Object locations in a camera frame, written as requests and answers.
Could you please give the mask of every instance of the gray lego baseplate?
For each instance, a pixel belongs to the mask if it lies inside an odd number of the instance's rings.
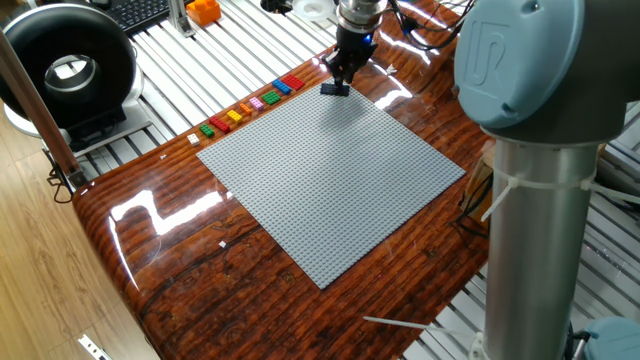
[[[320,288],[464,174],[360,92],[320,86],[198,157]]]

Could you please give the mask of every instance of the wooden table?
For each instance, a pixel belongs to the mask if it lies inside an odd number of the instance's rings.
[[[435,7],[430,0],[415,6],[427,14]],[[455,19],[441,11],[445,21]],[[487,137],[452,91],[453,47],[439,55],[408,50],[391,17],[376,40],[380,47],[353,87],[470,171]],[[303,89],[254,111],[251,121],[328,79],[318,59],[292,71]],[[391,64],[398,72],[387,76]],[[235,125],[225,115],[231,109],[238,104],[218,116],[233,134],[250,121]],[[189,133],[198,134],[199,147]],[[107,273],[164,359],[389,359],[419,330],[362,316],[429,323],[487,259],[486,240],[461,239],[448,226],[467,175],[320,290],[196,157],[222,136],[188,131],[74,196]]]

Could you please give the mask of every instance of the wooden post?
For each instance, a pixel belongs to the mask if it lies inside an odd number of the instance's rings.
[[[22,66],[20,59],[9,44],[9,40],[0,31],[0,76],[4,78],[14,96],[36,126],[38,133],[44,140],[54,160],[64,174],[78,187],[86,182],[69,145],[62,137],[47,106],[42,101],[38,90],[31,82],[29,75]]]

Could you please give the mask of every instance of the cable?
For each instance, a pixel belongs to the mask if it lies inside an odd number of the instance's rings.
[[[485,238],[485,239],[489,238],[488,234],[481,233],[479,231],[476,231],[476,230],[471,229],[470,227],[464,225],[462,223],[462,219],[468,217],[469,214],[471,214],[473,211],[475,211],[484,202],[484,200],[489,195],[489,191],[491,190],[492,187],[493,187],[493,173],[490,174],[489,176],[487,176],[484,180],[482,180],[482,182],[480,182],[478,187],[476,187],[475,190],[471,193],[471,196],[469,197],[469,201],[467,202],[467,205],[465,206],[464,210],[462,211],[462,214],[460,214],[460,216],[458,216],[454,221],[449,223],[449,225],[451,227],[453,227],[454,230],[456,230],[456,232],[460,236],[460,239],[462,240],[462,242],[464,243],[464,245],[465,245],[465,247],[467,249],[469,249],[469,244],[467,244],[464,241],[464,237],[462,236],[462,233],[460,232],[460,229],[462,229],[462,230],[466,231],[467,233],[472,234],[474,236],[479,236],[479,237],[482,237],[482,238]],[[475,202],[472,203],[472,200],[474,199],[474,197],[476,196],[478,191],[480,191],[480,189],[483,189],[482,190],[482,194],[475,200]]]
[[[68,204],[68,203],[71,202],[71,200],[73,200],[72,197],[71,197],[71,194],[69,194],[69,200],[62,200],[62,201],[58,200],[58,194],[60,193],[60,188],[65,186],[65,184],[60,179],[60,174],[58,173],[58,171],[55,168],[53,168],[53,169],[51,169],[51,171],[49,171],[49,177],[47,178],[47,182],[52,187],[56,187],[56,193],[53,195],[53,201],[57,202],[58,204]]]
[[[467,4],[465,5],[465,9],[462,15],[460,16],[460,18],[458,19],[458,21],[456,21],[452,25],[447,26],[446,28],[441,28],[441,29],[431,28],[431,27],[428,27],[427,25],[431,21],[431,19],[433,19],[433,17],[435,16],[436,12],[440,9],[440,7],[444,4],[442,2],[438,3],[435,10],[433,11],[429,19],[427,19],[427,22],[425,24],[420,24],[416,19],[404,14],[400,9],[400,6],[397,0],[389,0],[389,4],[391,6],[390,9],[387,9],[384,12],[387,12],[387,11],[394,12],[394,16],[398,21],[398,25],[400,26],[400,29],[402,30],[402,33],[405,39],[409,42],[409,44],[423,51],[431,51],[434,49],[441,49],[453,42],[453,40],[456,38],[456,36],[460,33],[460,30],[462,29],[462,23],[464,22],[464,19],[466,18],[469,11],[471,11],[471,8],[473,8],[473,6],[475,5],[475,0],[470,0],[469,2],[467,2]],[[413,30],[417,30],[417,29],[423,29],[431,32],[451,31],[451,34],[442,43],[438,45],[426,45],[420,42],[419,40],[417,40],[411,33]]]

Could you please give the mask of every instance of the black keyboard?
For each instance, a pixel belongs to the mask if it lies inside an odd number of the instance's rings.
[[[166,19],[169,4],[167,0],[112,0],[111,7],[105,11],[127,35],[132,35]]]

